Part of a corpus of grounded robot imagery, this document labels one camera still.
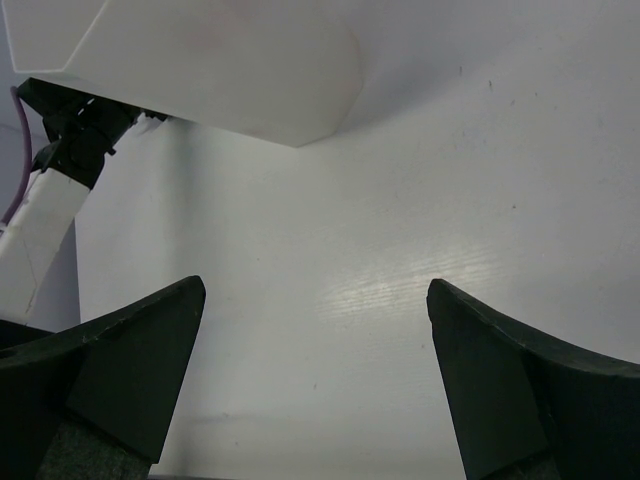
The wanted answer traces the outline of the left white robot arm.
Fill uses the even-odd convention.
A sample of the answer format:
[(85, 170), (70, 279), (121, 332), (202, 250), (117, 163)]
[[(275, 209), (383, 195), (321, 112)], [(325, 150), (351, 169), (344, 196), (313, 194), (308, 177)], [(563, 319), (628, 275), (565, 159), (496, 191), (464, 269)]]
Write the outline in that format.
[(24, 323), (106, 156), (140, 116), (167, 117), (34, 78), (11, 94), (19, 110), (31, 107), (42, 117), (50, 141), (34, 152), (24, 139), (23, 178), (1, 218), (1, 317)]

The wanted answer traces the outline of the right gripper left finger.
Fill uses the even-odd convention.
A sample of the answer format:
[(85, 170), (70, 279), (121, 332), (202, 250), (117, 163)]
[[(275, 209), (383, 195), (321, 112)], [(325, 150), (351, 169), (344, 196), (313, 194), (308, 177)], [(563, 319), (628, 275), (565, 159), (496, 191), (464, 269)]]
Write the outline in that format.
[(147, 478), (205, 298), (189, 276), (58, 333), (2, 321), (2, 478)]

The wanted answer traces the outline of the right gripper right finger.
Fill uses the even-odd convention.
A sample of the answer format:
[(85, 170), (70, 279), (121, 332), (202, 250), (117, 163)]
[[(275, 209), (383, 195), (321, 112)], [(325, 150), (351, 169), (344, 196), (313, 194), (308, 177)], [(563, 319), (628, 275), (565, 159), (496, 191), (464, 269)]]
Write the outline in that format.
[(426, 303), (467, 478), (638, 478), (638, 365), (530, 327), (442, 279)]

